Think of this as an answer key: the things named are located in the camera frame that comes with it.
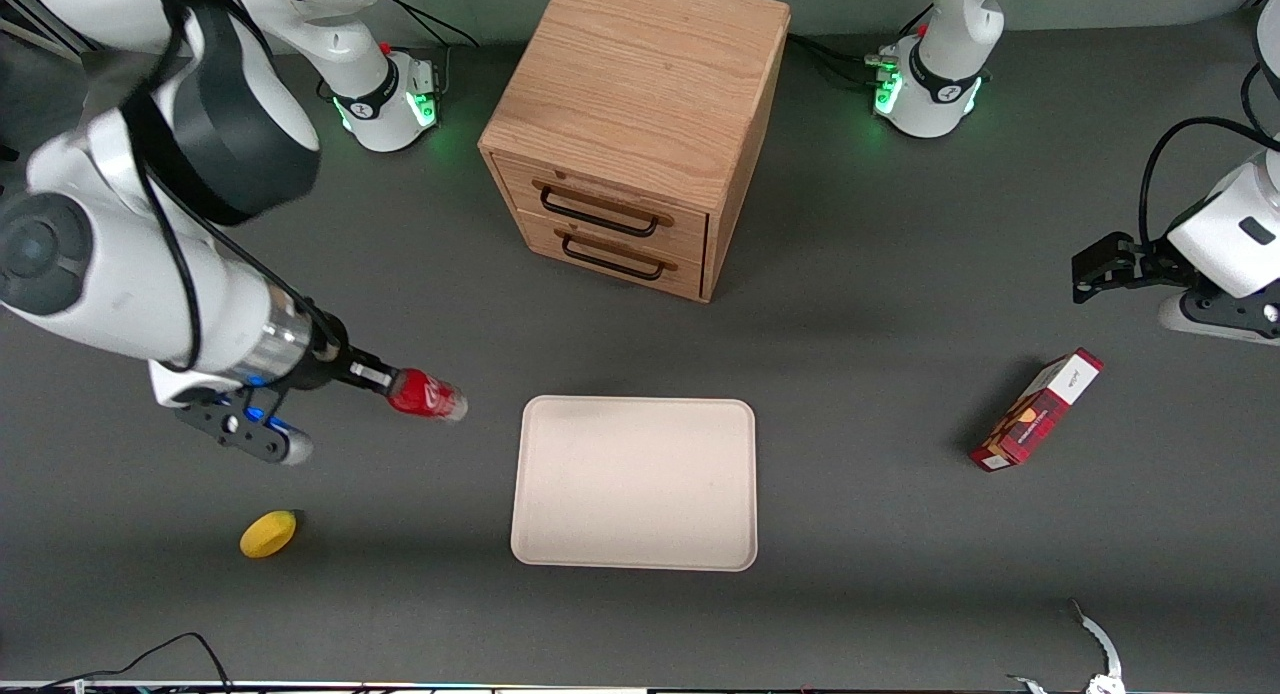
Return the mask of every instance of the black metal handle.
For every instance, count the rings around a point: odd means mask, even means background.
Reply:
[[[596,227],[604,227],[605,229],[612,229],[613,232],[627,234],[630,237],[641,237],[641,238],[653,237],[653,233],[658,230],[658,216],[654,216],[653,219],[649,220],[649,227],[639,229],[636,227],[627,227],[626,224],[609,222],[608,219],[600,219],[599,216],[586,214],[585,211],[577,211],[576,207],[553,205],[553,202],[547,201],[547,197],[549,196],[552,196],[552,188],[543,187],[543,196],[539,197],[540,201],[543,202],[543,207],[547,211],[559,214],[563,216],[570,216],[570,219],[576,219],[580,222],[585,222],[588,224],[594,224]]]
[[[631,269],[631,266],[613,264],[612,261],[603,260],[603,257],[594,257],[591,255],[584,255],[582,252],[575,252],[572,248],[568,248],[570,243],[573,242],[572,234],[562,234],[562,237],[564,237],[564,239],[561,242],[561,248],[564,251],[564,256],[576,257],[579,261],[585,261],[586,264],[593,264],[595,266],[603,266],[604,269],[617,271],[618,274],[626,274],[627,277],[635,277],[640,280],[658,280],[658,278],[662,277],[663,269],[667,268],[667,265],[660,261],[658,262],[658,269],[653,271],[640,271],[639,269]]]

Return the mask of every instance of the cardboard box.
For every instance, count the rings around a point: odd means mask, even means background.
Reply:
[[[1102,362],[1084,350],[1050,362],[969,458],[986,471],[1023,464],[1100,371]]]

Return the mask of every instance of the plastic tray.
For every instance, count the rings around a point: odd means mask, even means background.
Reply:
[[[745,570],[756,553],[751,407],[736,399],[530,401],[511,551],[529,565]]]

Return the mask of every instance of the wooden cabinet top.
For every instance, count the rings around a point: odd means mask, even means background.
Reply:
[[[771,0],[552,0],[480,146],[714,211],[788,20]]]

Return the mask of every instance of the yellow lemon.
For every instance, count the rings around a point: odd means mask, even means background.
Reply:
[[[251,560],[270,557],[284,548],[298,530],[298,517],[291,511],[268,512],[248,525],[241,535],[241,553]]]

